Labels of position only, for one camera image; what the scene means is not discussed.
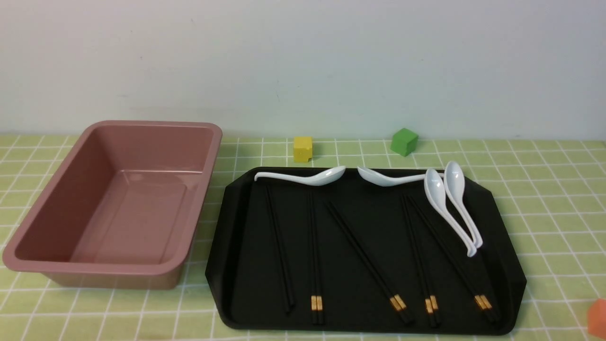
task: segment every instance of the white spoon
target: white spoon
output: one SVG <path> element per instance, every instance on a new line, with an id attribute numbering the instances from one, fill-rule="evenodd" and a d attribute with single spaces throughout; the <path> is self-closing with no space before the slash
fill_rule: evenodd
<path id="1" fill-rule="evenodd" d="M 478 231 L 478 227 L 473 222 L 473 219 L 471 219 L 471 215 L 469 215 L 469 212 L 467 212 L 467 209 L 463 204 L 463 193 L 465 192 L 465 176 L 463 175 L 463 170 L 457 162 L 450 161 L 446 165 L 444 174 L 444 188 L 446 189 L 446 195 L 448 195 L 448 198 L 453 203 L 454 208 L 459 211 L 459 214 L 467 225 L 467 228 L 471 233 L 473 245 L 479 249 L 484 241 L 482 240 L 480 231 Z"/>
<path id="2" fill-rule="evenodd" d="M 471 257 L 476 254 L 476 247 L 469 236 L 465 233 L 463 228 L 456 222 L 452 215 L 446 208 L 446 192 L 444 191 L 444 183 L 442 178 L 435 169 L 428 169 L 425 173 L 425 195 L 427 200 L 446 222 L 454 229 L 458 234 L 459 238 L 463 241 L 467 247 L 467 257 Z"/>
<path id="3" fill-rule="evenodd" d="M 360 176 L 369 183 L 373 183 L 381 187 L 397 186 L 399 184 L 411 183 L 413 181 L 419 181 L 425 178 L 425 174 L 392 178 L 366 167 L 358 167 L 358 174 L 360 174 Z"/>
<path id="4" fill-rule="evenodd" d="M 329 184 L 333 181 L 338 180 L 343 176 L 345 172 L 345 166 L 339 166 L 331 169 L 327 169 L 323 172 L 320 172 L 316 175 L 312 175 L 310 177 L 297 177 L 295 175 L 287 175 L 280 173 L 272 173 L 272 172 L 258 172 L 255 174 L 255 181 L 258 178 L 274 178 L 285 181 L 291 181 L 294 183 L 306 184 L 308 186 L 324 186 L 325 184 Z"/>

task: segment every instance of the pink baking pan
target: pink baking pan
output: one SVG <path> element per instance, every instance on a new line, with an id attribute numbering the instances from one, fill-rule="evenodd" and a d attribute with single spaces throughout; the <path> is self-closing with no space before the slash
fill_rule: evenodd
<path id="1" fill-rule="evenodd" d="M 5 247 L 4 264 L 64 286 L 175 287 L 221 137 L 210 123 L 90 126 Z"/>

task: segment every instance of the yellow cube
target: yellow cube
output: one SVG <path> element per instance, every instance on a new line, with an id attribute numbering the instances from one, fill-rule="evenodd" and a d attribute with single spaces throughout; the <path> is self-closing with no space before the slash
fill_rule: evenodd
<path id="1" fill-rule="evenodd" d="M 295 162 L 309 162 L 312 155 L 311 137 L 295 137 L 295 142 L 293 143 L 293 158 L 295 159 Z"/>

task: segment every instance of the green grid tablecloth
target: green grid tablecloth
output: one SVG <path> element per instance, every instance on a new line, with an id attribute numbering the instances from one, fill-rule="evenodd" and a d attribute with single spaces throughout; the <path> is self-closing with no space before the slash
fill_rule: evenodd
<path id="1" fill-rule="evenodd" d="M 76 136 L 0 135 L 0 249 Z M 504 340 L 591 340 L 586 311 L 606 298 L 606 146 L 601 141 L 421 140 L 408 157 L 385 140 L 224 138 L 183 278 L 171 291 L 62 288 L 0 263 L 0 340 L 467 340 L 471 337 L 237 331 L 219 319 L 204 278 L 223 190 L 256 166 L 444 167 L 492 191 L 528 277 L 516 329 Z"/>

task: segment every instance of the black chopstick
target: black chopstick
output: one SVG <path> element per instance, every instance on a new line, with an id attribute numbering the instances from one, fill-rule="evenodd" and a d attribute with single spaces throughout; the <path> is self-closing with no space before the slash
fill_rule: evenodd
<path id="1" fill-rule="evenodd" d="M 276 210 L 274 209 L 271 189 L 269 186 L 266 186 L 265 189 L 267 209 L 271 220 L 276 250 L 278 252 L 278 275 L 280 277 L 280 287 L 282 289 L 283 295 L 282 301 L 284 303 L 284 311 L 288 314 L 295 306 L 295 294 L 293 290 L 292 279 L 290 277 L 290 270 L 288 268 L 288 262 L 286 261 L 286 249 L 284 247 L 284 240 L 282 239 L 282 232 L 280 229 L 280 224 L 278 222 L 278 216 L 276 214 Z"/>
<path id="2" fill-rule="evenodd" d="M 416 236 L 415 228 L 412 225 L 412 220 L 410 218 L 408 206 L 406 205 L 405 197 L 402 195 L 400 196 L 400 199 L 402 203 L 402 210 L 404 211 L 405 222 L 407 225 L 408 238 L 410 240 L 410 246 L 413 251 L 413 258 L 415 259 L 417 272 L 419 275 L 419 281 L 423 290 L 423 296 L 425 299 L 425 311 L 427 312 L 430 326 L 432 328 L 436 328 L 442 321 L 439 315 L 438 300 L 436 298 L 433 285 L 431 283 L 430 274 L 428 274 L 426 271 L 426 267 L 423 261 L 423 255 L 421 254 L 423 250 L 421 239 L 417 238 Z"/>
<path id="3" fill-rule="evenodd" d="M 413 319 L 408 314 L 408 309 L 402 300 L 402 297 L 394 289 L 393 285 L 388 282 L 387 277 L 382 275 L 382 271 L 379 270 L 376 260 L 374 260 L 371 255 L 365 251 L 367 248 L 363 247 L 362 240 L 356 236 L 355 231 L 350 227 L 343 215 L 339 213 L 339 210 L 332 202 L 326 202 L 326 206 L 328 207 L 328 211 L 337 222 L 337 225 L 340 227 L 343 234 L 345 234 L 351 246 L 356 250 L 358 256 L 370 274 L 373 276 L 373 279 L 377 285 L 381 288 L 381 291 L 383 291 L 383 294 L 386 296 L 393 309 L 397 312 L 400 319 L 405 324 L 411 323 Z"/>
<path id="4" fill-rule="evenodd" d="M 324 305 L 322 304 L 322 283 L 320 279 L 320 253 L 318 249 L 318 227 L 313 194 L 308 196 L 309 210 L 309 245 L 311 263 L 311 322 L 314 325 L 324 324 Z"/>
<path id="5" fill-rule="evenodd" d="M 496 322 L 499 318 L 497 317 L 496 313 L 494 312 L 492 304 L 490 303 L 490 301 L 488 300 L 486 295 L 482 294 L 481 291 L 475 287 L 475 285 L 473 284 L 473 281 L 471 281 L 469 279 L 469 276 L 464 271 L 464 268 L 453 256 L 452 252 L 450 251 L 450 248 L 446 245 L 446 242 L 444 241 L 444 239 L 442 239 L 440 234 L 435 230 L 435 227 L 429 221 L 429 219 L 427 218 L 427 216 L 425 215 L 425 213 L 423 212 L 423 210 L 421 209 L 419 204 L 410 197 L 407 197 L 407 200 L 415 208 L 415 210 L 418 213 L 418 215 L 420 216 L 420 218 L 423 220 L 425 225 L 429 228 L 434 239 L 438 242 L 438 244 L 440 244 L 440 247 L 442 248 L 444 253 L 446 253 L 446 257 L 450 260 L 450 263 L 453 265 L 453 267 L 459 274 L 459 277 L 465 283 L 467 289 L 471 292 L 471 295 L 473 296 L 474 301 L 476 302 L 478 307 L 480 307 L 482 312 L 486 315 L 486 318 L 488 319 L 488 321 L 490 323 Z"/>

